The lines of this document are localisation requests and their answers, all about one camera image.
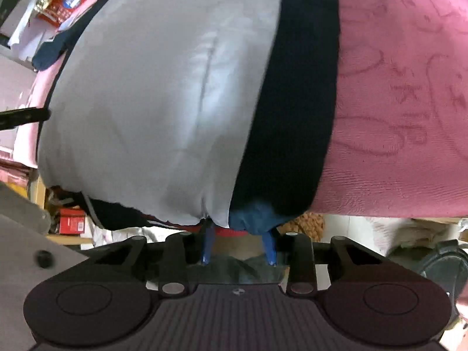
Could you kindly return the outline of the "navy white zip jacket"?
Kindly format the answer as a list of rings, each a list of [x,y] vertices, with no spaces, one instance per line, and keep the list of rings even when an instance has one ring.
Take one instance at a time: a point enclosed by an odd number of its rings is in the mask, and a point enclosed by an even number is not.
[[[262,234],[307,211],[335,114],[338,0],[98,0],[38,141],[44,184],[181,226]]]

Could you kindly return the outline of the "pink bunny print towel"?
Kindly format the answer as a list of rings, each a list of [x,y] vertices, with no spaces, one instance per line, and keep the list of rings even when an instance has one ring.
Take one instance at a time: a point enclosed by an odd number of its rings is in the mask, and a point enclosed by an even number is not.
[[[44,103],[66,56],[37,67]],[[338,0],[335,114],[308,210],[357,216],[467,213],[467,0]],[[84,208],[111,220],[106,204]]]

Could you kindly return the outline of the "white paper boxes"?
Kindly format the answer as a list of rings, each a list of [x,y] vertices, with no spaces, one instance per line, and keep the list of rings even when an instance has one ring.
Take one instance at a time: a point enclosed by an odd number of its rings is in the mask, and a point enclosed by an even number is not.
[[[32,4],[35,0],[20,0],[1,26],[1,34],[9,38],[7,46],[12,57],[30,62],[40,45],[50,38],[56,28],[39,18]]]

